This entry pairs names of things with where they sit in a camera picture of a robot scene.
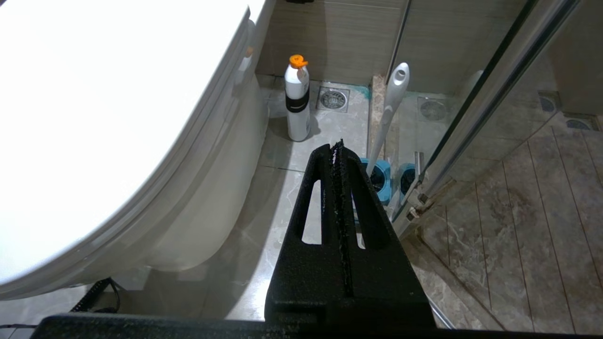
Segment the white toilet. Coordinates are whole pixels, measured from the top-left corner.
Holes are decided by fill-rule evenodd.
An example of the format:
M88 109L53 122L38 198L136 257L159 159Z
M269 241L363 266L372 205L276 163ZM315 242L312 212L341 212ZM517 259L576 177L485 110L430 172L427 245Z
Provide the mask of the white toilet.
M0 299L220 248L264 142L275 1L0 6Z

